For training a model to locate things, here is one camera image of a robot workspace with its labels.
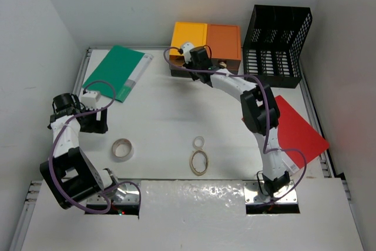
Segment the roll of tape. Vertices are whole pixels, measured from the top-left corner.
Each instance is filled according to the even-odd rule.
[[[121,160],[129,160],[133,154],[134,149],[131,142],[128,139],[120,138],[112,145],[112,153]]]
[[[193,140],[193,147],[196,150],[202,150],[205,144],[205,139],[202,136],[198,136]]]
[[[205,170],[203,170],[202,172],[198,172],[194,166],[193,166],[193,159],[194,159],[194,156],[198,153],[201,153],[204,158],[205,158]],[[192,153],[190,159],[189,159],[189,166],[190,166],[190,169],[192,170],[192,172],[196,175],[196,176],[202,176],[204,173],[206,173],[207,171],[207,167],[209,166],[209,158],[207,157],[207,154],[204,150],[196,150]]]

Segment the yellow box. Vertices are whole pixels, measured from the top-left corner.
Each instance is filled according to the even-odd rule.
[[[176,22],[171,46],[181,47],[187,41],[194,46],[206,44],[207,24]],[[177,50],[171,50],[170,56],[181,56]]]

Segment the black wire basket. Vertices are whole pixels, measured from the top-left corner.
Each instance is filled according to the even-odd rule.
[[[310,8],[255,5],[243,45],[244,73],[272,87],[295,88],[311,24]]]

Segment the red folder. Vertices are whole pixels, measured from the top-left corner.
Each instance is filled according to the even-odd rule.
[[[276,101],[281,112],[278,120],[278,141],[282,149],[301,150],[309,163],[329,148],[329,143],[282,96],[277,96]],[[286,153],[300,169],[304,167],[304,161],[299,153]]]

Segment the white board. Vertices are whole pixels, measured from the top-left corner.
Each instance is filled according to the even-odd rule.
[[[140,219],[63,210],[44,183],[23,251],[362,251],[340,179],[305,179],[300,214],[246,215],[238,181],[142,181]]]

